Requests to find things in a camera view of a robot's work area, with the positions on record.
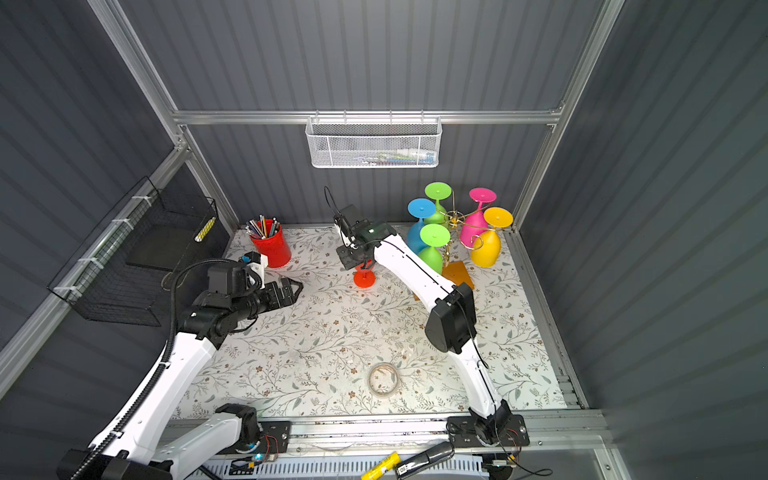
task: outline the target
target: pencil holder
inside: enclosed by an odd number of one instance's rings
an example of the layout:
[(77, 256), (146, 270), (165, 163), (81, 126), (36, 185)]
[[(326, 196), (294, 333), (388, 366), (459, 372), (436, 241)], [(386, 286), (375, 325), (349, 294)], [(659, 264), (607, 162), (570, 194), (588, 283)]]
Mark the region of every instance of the pencil holder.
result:
[[(270, 231), (272, 228), (271, 219), (265, 219), (266, 231)], [(283, 226), (277, 226), (277, 232), (269, 238), (254, 238), (251, 236), (250, 241), (253, 242), (253, 246), (262, 255), (266, 255), (268, 259), (269, 268), (277, 268), (283, 266), (290, 261), (290, 249), (288, 243), (286, 243), (283, 237)]]

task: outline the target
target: orange coaster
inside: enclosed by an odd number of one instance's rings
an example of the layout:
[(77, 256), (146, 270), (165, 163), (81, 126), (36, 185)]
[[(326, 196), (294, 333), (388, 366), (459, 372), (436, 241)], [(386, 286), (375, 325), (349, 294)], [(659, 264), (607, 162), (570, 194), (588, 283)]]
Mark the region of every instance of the orange coaster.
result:
[[(456, 285), (466, 283), (469, 285), (469, 288), (473, 290), (475, 289), (475, 284), (472, 283), (472, 279), (469, 277), (469, 272), (467, 271), (467, 266), (464, 262), (449, 263), (448, 266), (442, 268), (442, 275)], [(419, 301), (419, 298), (416, 295), (414, 295), (413, 298), (415, 298), (416, 301)]]

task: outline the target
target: floral pattern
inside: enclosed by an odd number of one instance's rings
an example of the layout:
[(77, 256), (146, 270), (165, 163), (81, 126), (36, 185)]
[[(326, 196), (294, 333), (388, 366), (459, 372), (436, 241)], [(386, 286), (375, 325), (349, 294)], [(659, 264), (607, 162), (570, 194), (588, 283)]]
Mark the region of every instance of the floral pattern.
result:
[[(405, 236), (406, 229), (399, 229)], [(267, 269), (266, 281), (288, 276), (304, 283), (291, 307), (264, 313), (227, 338), (200, 372), (174, 417), (205, 418), (226, 402), (248, 403), (266, 417), (465, 411), (458, 373), (424, 335), (427, 312), (394, 274), (374, 266), (376, 283), (361, 290), (342, 268), (330, 228), (285, 229), (293, 257)], [(513, 409), (565, 407), (506, 245), (483, 269), (452, 241), (451, 260), (464, 261), (475, 283), (478, 349), (491, 378)], [(238, 231), (227, 253), (253, 250)], [(394, 365), (398, 390), (386, 398), (368, 387), (369, 372)]]

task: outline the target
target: black mounting plate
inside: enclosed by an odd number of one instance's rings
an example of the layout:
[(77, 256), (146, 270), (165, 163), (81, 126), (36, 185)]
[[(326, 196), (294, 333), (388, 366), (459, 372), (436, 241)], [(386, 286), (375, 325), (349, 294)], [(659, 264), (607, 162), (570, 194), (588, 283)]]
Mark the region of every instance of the black mounting plate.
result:
[[(248, 455), (255, 455), (257, 453), (264, 453), (266, 454), (266, 442), (264, 441), (265, 435), (269, 435), (270, 437), (274, 437), (277, 440), (277, 451), (275, 451), (275, 442), (272, 439), (269, 439), (270, 443), (270, 455), (273, 453), (285, 453), (288, 451), (288, 441), (290, 440), (290, 422), (262, 422), (259, 421), (261, 424), (261, 436), (260, 440), (261, 443), (259, 444), (258, 448), (254, 450), (253, 452), (249, 453)], [(237, 450), (235, 450), (234, 446), (226, 447), (224, 450), (218, 453), (218, 455), (240, 455)]]
[[(475, 435), (475, 419), (469, 415), (448, 417), (446, 428), (449, 440), (455, 449), (487, 446), (483, 445)], [(526, 447), (531, 444), (522, 415), (511, 415), (503, 428), (501, 425), (498, 427), (498, 436), (504, 447)]]

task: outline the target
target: yellow marker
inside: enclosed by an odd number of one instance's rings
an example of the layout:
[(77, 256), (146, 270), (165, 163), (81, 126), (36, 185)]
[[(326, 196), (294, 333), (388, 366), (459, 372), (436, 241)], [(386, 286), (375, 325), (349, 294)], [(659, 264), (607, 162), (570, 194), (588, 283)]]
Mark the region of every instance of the yellow marker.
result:
[(384, 462), (379, 463), (377, 466), (371, 468), (368, 473), (363, 475), (362, 480), (376, 480), (377, 478), (381, 477), (386, 473), (387, 470), (392, 470), (395, 468), (395, 465), (400, 463), (400, 457), (398, 457), (397, 452), (391, 454), (389, 457), (384, 460)]
[(202, 242), (203, 238), (205, 238), (205, 236), (208, 235), (208, 232), (210, 232), (210, 229), (214, 228), (214, 223), (216, 223), (216, 217), (211, 217), (211, 219), (208, 220), (208, 223), (205, 224), (205, 227), (203, 227), (203, 229), (197, 233), (194, 241)]

